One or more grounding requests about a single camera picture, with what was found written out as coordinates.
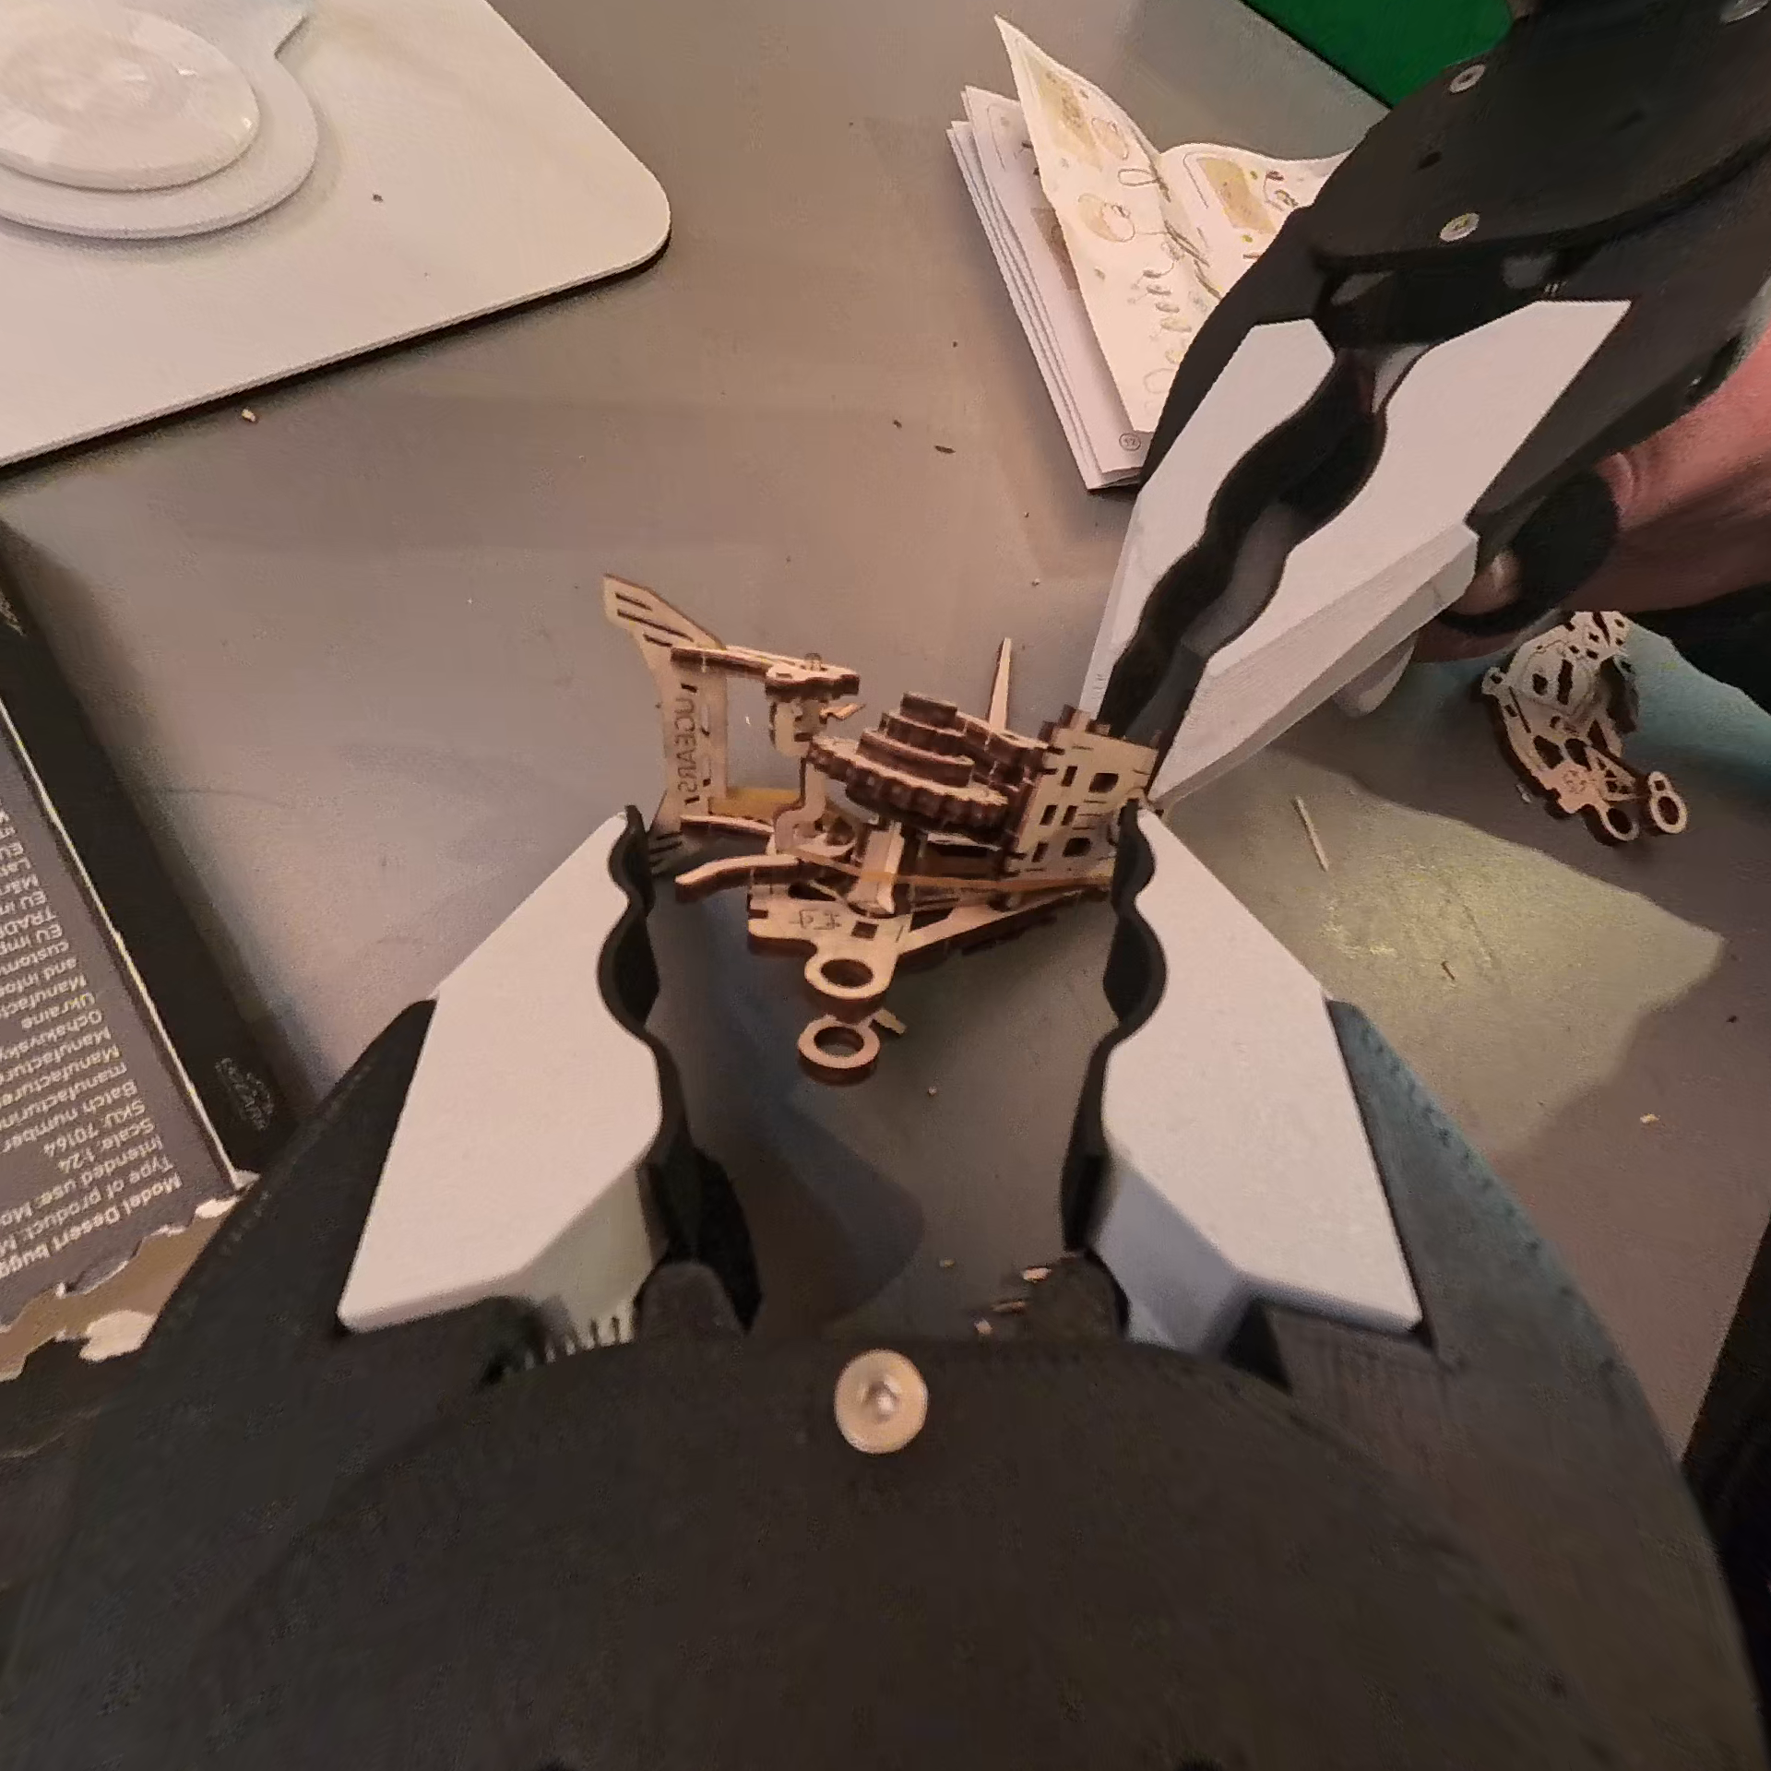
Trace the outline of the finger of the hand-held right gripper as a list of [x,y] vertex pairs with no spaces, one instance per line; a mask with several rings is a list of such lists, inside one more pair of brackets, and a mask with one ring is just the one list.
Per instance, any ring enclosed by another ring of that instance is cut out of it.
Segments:
[[1243,336],[1134,501],[1097,717],[1173,736],[1206,658],[1245,622],[1252,587],[1295,544],[1295,497],[1357,436],[1357,364],[1312,322]]
[[1210,784],[1335,697],[1382,699],[1414,636],[1474,576],[1477,494],[1624,317],[1624,299],[1539,299],[1400,371],[1347,508],[1286,552],[1250,626],[1206,641],[1151,799]]

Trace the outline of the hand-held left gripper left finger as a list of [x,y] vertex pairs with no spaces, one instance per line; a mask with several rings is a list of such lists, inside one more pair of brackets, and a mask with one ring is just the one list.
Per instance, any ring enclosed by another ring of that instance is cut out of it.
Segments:
[[516,1300],[560,1333],[634,1333],[682,1128],[650,913],[646,824],[622,810],[432,989],[341,1329]]

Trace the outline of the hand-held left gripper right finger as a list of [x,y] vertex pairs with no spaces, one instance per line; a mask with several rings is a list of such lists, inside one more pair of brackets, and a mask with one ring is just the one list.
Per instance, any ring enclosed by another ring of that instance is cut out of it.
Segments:
[[1220,1352],[1258,1305],[1410,1333],[1423,1305],[1331,1002],[1151,810],[1122,811],[1065,1251],[1129,1343]]

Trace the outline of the brown wooden model assembly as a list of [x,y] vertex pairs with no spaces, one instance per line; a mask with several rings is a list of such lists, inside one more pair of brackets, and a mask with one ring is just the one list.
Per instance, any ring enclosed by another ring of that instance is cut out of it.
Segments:
[[1014,647],[999,647],[985,714],[905,693],[870,726],[862,676],[819,654],[769,654],[718,633],[617,573],[604,621],[653,679],[662,796],[646,843],[682,900],[743,893],[767,853],[832,838],[850,849],[885,824],[1004,854],[1004,869],[1058,869],[1115,853],[1147,799],[1158,750],[1065,709],[1035,736],[1006,723]]

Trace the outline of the dark model kit box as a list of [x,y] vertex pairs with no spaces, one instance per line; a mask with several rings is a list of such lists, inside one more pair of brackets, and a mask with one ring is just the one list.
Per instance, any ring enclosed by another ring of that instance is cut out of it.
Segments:
[[4,1388],[139,1349],[295,1117],[4,534]]

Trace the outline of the person's right hand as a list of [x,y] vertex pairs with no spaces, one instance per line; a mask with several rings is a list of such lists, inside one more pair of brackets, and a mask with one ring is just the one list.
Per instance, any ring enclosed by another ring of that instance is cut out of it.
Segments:
[[1769,332],[1676,422],[1565,479],[1414,641],[1512,647],[1559,610],[1658,618],[1769,582]]

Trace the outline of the open instruction booklet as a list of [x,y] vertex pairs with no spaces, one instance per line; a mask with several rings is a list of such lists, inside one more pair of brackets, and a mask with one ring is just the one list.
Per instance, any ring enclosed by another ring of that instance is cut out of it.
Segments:
[[1206,317],[1343,154],[1158,149],[995,17],[1009,94],[962,90],[947,140],[1088,493],[1129,489]]

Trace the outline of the stacked green plastic bins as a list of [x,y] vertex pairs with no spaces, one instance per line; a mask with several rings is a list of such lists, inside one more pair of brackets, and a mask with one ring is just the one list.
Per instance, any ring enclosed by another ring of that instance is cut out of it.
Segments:
[[1379,103],[1477,62],[1512,26],[1504,2],[1245,2]]

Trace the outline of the wooden book stand white base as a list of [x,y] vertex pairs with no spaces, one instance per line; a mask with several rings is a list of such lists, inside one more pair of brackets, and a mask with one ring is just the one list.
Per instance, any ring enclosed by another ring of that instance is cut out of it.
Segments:
[[628,274],[653,171],[490,2],[152,2],[315,159],[277,206],[182,237],[4,218],[4,464]]

